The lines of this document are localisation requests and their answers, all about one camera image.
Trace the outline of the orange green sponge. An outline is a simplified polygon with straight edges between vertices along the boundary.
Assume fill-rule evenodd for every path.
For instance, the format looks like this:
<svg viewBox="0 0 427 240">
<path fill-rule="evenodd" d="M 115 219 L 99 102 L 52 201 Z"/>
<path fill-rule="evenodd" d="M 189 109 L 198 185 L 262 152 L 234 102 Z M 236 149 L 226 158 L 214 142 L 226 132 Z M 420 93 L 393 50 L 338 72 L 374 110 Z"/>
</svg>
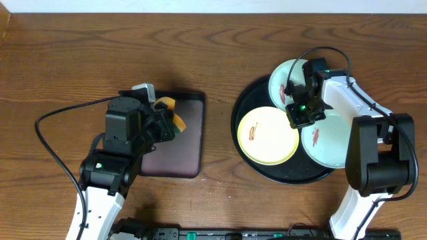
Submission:
<svg viewBox="0 0 427 240">
<path fill-rule="evenodd" d="M 186 124 L 182 118 L 174 112 L 176 100 L 171 97 L 160 97 L 154 103 L 155 109 L 166 109 L 171 112 L 171 122 L 175 134 L 181 133 L 186 129 Z"/>
</svg>

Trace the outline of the pale green plate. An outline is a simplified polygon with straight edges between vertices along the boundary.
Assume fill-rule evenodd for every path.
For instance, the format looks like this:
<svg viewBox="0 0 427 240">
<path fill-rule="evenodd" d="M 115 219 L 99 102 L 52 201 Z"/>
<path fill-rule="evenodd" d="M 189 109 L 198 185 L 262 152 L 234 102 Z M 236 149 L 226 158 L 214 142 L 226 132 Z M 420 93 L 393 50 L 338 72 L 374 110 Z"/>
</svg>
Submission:
<svg viewBox="0 0 427 240">
<path fill-rule="evenodd" d="M 284 93 L 288 82 L 288 74 L 294 62 L 295 60 L 291 59 L 276 67 L 268 83 L 270 99 L 277 108 L 283 111 L 286 110 L 286 105 L 294 102 L 290 95 Z M 304 73 L 302 70 L 305 62 L 305 59 L 300 59 L 292 69 L 290 81 L 295 85 L 305 85 Z"/>
<path fill-rule="evenodd" d="M 333 109 L 324 112 L 326 118 L 304 127 L 301 132 L 302 146 L 319 165 L 344 169 L 350 139 L 350 125 Z"/>
</svg>

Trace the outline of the yellow plate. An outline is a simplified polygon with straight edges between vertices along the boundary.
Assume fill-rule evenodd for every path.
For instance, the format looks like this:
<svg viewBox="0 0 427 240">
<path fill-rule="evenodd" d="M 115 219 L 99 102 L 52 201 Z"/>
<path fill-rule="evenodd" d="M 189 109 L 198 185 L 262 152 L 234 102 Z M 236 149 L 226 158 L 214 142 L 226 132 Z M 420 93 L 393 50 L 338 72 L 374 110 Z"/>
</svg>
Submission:
<svg viewBox="0 0 427 240">
<path fill-rule="evenodd" d="M 286 113 L 275 107 L 258 107 L 245 114 L 238 125 L 237 138 L 244 155 L 261 165 L 286 162 L 298 149 L 300 140 Z"/>
</svg>

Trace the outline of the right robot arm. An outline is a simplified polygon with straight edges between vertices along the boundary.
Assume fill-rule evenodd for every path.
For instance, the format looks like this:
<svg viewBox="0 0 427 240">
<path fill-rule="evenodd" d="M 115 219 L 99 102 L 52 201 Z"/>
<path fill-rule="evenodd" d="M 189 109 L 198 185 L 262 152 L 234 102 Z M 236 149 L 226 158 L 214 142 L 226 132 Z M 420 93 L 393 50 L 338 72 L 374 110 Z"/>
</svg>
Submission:
<svg viewBox="0 0 427 240">
<path fill-rule="evenodd" d="M 290 125 L 311 138 L 321 152 L 314 161 L 343 168 L 348 190 L 329 219 L 336 239 L 362 239 L 388 201 L 400 201 L 403 186 L 415 187 L 418 160 L 414 121 L 377 104 L 358 86 L 350 70 L 330 69 L 323 58 L 287 61 L 282 94 Z"/>
</svg>

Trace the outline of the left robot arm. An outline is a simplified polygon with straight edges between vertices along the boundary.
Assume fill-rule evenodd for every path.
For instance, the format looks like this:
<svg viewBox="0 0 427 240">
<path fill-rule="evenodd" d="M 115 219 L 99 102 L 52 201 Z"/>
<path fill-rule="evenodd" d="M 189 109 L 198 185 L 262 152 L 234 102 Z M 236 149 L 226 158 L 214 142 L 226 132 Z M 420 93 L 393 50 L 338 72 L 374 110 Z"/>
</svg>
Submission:
<svg viewBox="0 0 427 240">
<path fill-rule="evenodd" d="M 75 208 L 68 239 L 108 239 L 129 188 L 141 173 L 143 156 L 185 129 L 174 109 L 175 99 L 156 99 L 143 89 L 122 91 L 108 103 L 105 131 L 93 140 L 80 166 L 82 193 L 77 199 L 85 205 Z"/>
</svg>

